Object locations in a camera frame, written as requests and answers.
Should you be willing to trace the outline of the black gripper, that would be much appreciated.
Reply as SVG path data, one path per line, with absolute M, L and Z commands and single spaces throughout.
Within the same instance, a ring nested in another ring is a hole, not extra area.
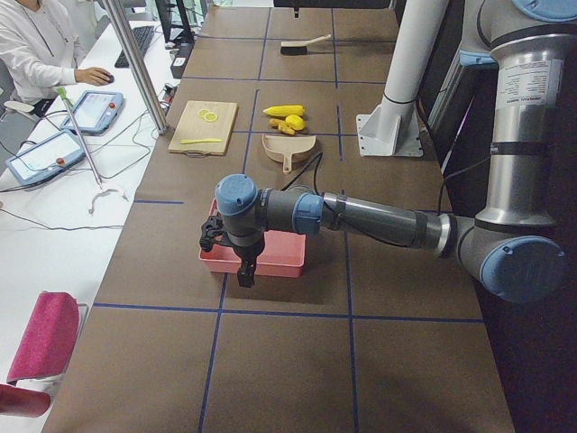
M 251 288 L 254 285 L 255 261 L 264 250 L 264 234 L 257 231 L 254 239 L 249 236 L 245 240 L 248 244 L 234 242 L 232 235 L 225 230 L 223 218 L 210 216 L 201 226 L 199 245 L 204 253 L 210 253 L 216 245 L 232 249 L 241 260 L 237 271 L 238 284 L 244 288 Z

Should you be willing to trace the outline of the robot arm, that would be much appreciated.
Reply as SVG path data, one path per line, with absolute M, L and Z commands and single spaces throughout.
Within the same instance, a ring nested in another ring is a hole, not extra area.
M 543 298 L 567 267 L 564 251 L 547 236 L 554 220 L 545 210 L 546 155 L 563 65 L 575 44 L 573 1 L 466 3 L 460 62 L 499 68 L 487 198 L 476 216 L 431 215 L 300 186 L 259 189 L 250 177 L 232 174 L 216 186 L 216 212 L 202 226 L 200 247 L 231 248 L 241 261 L 238 282 L 250 287 L 267 231 L 352 230 L 453 256 L 506 301 Z

